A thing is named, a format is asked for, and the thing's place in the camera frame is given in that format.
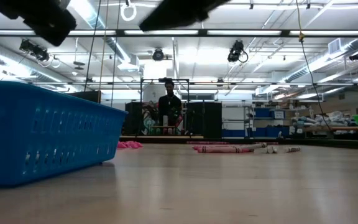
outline person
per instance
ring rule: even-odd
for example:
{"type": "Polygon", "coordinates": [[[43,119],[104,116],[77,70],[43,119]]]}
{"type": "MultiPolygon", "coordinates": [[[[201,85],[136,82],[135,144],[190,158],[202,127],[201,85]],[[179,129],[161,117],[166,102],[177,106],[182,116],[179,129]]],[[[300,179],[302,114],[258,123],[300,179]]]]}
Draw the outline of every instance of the person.
{"type": "Polygon", "coordinates": [[[172,80],[165,81],[167,94],[165,96],[161,96],[158,100],[160,125],[163,125],[163,117],[168,116],[168,125],[174,126],[176,123],[176,117],[174,114],[180,112],[181,101],[173,94],[173,87],[175,87],[175,84],[173,84],[172,80]]]}

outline floor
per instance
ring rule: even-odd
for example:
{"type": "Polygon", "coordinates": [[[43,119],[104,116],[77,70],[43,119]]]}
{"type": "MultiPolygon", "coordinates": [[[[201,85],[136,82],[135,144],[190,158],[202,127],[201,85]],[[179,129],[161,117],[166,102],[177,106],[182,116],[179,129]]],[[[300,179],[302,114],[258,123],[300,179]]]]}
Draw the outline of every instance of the floor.
{"type": "Polygon", "coordinates": [[[0,223],[357,223],[358,150],[118,151],[102,166],[0,189],[0,223]]]}

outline air duct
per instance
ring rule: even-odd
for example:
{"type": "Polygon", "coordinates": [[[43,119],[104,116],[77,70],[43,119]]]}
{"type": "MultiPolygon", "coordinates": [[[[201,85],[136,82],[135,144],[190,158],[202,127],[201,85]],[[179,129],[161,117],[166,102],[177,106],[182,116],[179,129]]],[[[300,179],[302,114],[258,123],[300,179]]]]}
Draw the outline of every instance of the air duct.
{"type": "MultiPolygon", "coordinates": [[[[97,10],[93,4],[89,2],[89,0],[71,0],[69,6],[74,8],[74,10],[92,29],[106,29],[106,22],[100,16],[98,17],[97,10]]],[[[111,48],[111,50],[117,55],[117,58],[121,61],[121,63],[129,63],[131,61],[131,58],[128,56],[128,54],[125,53],[124,49],[118,43],[116,43],[115,38],[106,37],[103,39],[106,41],[106,44],[111,48]]]]}
{"type": "MultiPolygon", "coordinates": [[[[358,39],[336,39],[329,44],[329,49],[308,60],[311,72],[323,68],[324,66],[334,62],[335,58],[347,57],[358,51],[358,39]]],[[[291,70],[281,82],[290,83],[293,80],[309,74],[306,64],[291,70]]]]}
{"type": "Polygon", "coordinates": [[[51,80],[51,82],[72,82],[69,78],[51,71],[47,68],[43,68],[37,63],[24,58],[22,55],[18,55],[10,50],[0,46],[0,62],[7,65],[7,68],[14,73],[15,75],[21,76],[30,76],[39,75],[42,77],[42,80],[51,80]]]}

